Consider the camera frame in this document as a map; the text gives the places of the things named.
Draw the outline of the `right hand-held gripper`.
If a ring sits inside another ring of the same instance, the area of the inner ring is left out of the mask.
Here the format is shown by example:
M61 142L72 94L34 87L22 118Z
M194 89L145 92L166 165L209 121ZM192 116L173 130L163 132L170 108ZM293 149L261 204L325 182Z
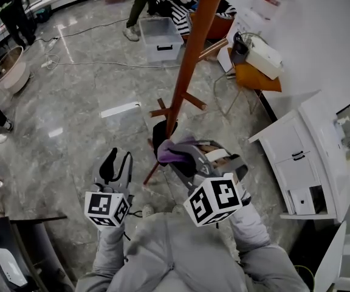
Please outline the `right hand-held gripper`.
M173 161L169 163L172 171L190 191L184 207L196 226L218 224L248 205L248 191L241 181L248 167L240 155L231 154L230 161L218 168L208 161L203 146L217 146L214 141L187 140L176 144L176 153L190 155L196 160Z

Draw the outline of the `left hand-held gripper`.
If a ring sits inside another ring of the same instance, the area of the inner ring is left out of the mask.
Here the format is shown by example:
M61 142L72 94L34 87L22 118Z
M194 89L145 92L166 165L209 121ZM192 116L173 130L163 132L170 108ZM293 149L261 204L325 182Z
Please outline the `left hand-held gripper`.
M95 226L121 226L130 210L129 183L132 178L132 154L128 151L121 163L114 187L107 185L114 179L117 149L109 150L92 171L89 191L85 193L84 215Z

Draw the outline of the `purple cloth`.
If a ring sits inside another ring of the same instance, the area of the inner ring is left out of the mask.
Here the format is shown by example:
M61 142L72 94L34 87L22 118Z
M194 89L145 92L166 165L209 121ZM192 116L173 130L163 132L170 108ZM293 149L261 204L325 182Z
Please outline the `purple cloth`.
M178 143L167 139L158 146L156 152L157 161L162 166L173 164L195 167L196 159L200 156L201 151L193 136L184 137Z

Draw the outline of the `wooden coat rack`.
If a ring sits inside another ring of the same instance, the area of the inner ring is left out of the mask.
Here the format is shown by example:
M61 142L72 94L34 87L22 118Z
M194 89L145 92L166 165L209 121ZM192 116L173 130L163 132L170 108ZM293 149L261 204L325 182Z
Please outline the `wooden coat rack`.
M160 109L149 113L151 117L165 116L167 121L166 136L168 139L170 139L171 135L174 133L174 127L183 101L186 100L190 102L200 110L205 110L207 107L206 103L188 92L188 87L197 63L212 54L214 50L218 50L228 44L228 41L224 38L220 40L220 42L204 49L206 34L210 28L211 20L214 18L219 2L220 0L199 0L199 6L195 12L196 19L202 19L202 17L205 17L205 23L207 26L200 26L201 30L199 32L197 31L197 27L194 26L194 31L192 31L189 39L187 39L171 106L168 108L165 107L162 99L159 99L158 103Z

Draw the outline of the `person's right forearm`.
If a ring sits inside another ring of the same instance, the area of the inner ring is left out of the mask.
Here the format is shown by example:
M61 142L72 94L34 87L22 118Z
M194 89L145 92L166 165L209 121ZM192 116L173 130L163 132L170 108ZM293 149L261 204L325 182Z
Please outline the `person's right forearm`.
M241 254L271 244L267 228L252 203L237 210L229 221L236 249Z

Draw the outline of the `person's left forearm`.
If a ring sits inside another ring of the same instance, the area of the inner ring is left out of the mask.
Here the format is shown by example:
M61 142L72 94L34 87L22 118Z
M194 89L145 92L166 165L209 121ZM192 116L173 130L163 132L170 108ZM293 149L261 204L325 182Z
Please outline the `person's left forearm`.
M120 269L124 265L123 234L125 224L120 227L106 227L100 233L95 267L110 271Z

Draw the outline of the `person's right hand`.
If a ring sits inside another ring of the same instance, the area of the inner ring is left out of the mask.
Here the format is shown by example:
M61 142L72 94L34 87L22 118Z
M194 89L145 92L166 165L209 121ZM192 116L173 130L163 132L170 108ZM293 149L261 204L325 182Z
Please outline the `person's right hand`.
M213 164L214 168L218 168L230 161L229 153L223 148L214 145L199 145L198 147L208 161Z

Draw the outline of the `black hanging garment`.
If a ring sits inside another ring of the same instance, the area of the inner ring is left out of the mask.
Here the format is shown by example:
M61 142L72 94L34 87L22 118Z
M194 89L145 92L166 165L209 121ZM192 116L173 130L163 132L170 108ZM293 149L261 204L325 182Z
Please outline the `black hanging garment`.
M170 162L177 161L177 154L171 149L174 143L166 136L167 121L161 121L153 127L153 148L154 155L160 165L167 165Z

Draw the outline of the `white sink cabinet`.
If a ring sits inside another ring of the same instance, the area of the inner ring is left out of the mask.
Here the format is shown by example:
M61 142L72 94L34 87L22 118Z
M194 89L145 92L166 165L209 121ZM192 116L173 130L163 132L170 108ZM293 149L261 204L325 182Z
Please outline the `white sink cabinet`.
M323 91L259 133L286 204L287 220L342 222L350 206L350 159L345 133Z

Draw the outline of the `black desk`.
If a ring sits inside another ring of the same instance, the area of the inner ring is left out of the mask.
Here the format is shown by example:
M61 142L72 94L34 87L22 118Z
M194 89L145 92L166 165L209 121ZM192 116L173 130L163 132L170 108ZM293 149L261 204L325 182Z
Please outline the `black desk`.
M28 281L18 287L8 281L0 267L0 277L9 292L74 292L75 286L60 262L45 223L65 219L34 220L0 218L0 248L8 249Z

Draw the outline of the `white rectangular box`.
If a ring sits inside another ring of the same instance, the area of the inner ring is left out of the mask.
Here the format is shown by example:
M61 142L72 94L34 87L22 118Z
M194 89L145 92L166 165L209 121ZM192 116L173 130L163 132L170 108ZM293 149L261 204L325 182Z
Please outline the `white rectangular box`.
M276 79L283 72L280 53L256 36L250 37L249 53L245 61L271 80Z

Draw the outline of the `clear plastic storage bin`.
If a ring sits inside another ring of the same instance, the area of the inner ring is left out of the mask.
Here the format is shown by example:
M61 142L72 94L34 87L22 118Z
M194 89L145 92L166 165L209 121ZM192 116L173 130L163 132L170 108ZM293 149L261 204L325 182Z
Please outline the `clear plastic storage bin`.
M149 63L177 60L184 40L171 18L142 18L139 28Z

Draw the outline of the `white flat device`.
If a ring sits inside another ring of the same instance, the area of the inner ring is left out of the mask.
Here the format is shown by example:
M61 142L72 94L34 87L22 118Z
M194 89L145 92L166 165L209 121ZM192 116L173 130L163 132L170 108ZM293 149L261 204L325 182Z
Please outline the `white flat device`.
M28 284L13 254L8 249L0 248L0 267L9 282L18 287Z

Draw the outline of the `black white striped blanket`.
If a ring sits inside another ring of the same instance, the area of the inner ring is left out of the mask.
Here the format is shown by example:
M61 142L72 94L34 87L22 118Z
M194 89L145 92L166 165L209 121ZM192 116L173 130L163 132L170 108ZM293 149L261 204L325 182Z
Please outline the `black white striped blanket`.
M189 11L196 12L199 6L199 0L192 0L187 4L183 4L179 0L157 0L156 4L158 14L162 17L171 18L181 36L190 32L190 18L188 14ZM226 0L220 0L216 13L220 13L223 16L225 16L226 13L235 17L237 11Z

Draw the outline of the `white water dispenser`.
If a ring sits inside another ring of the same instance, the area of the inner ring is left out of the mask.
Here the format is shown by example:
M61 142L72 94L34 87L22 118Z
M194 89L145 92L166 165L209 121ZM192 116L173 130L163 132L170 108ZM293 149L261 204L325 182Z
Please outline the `white water dispenser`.
M226 0L236 9L236 16L230 32L233 42L236 32L254 33L268 41L283 17L288 0Z

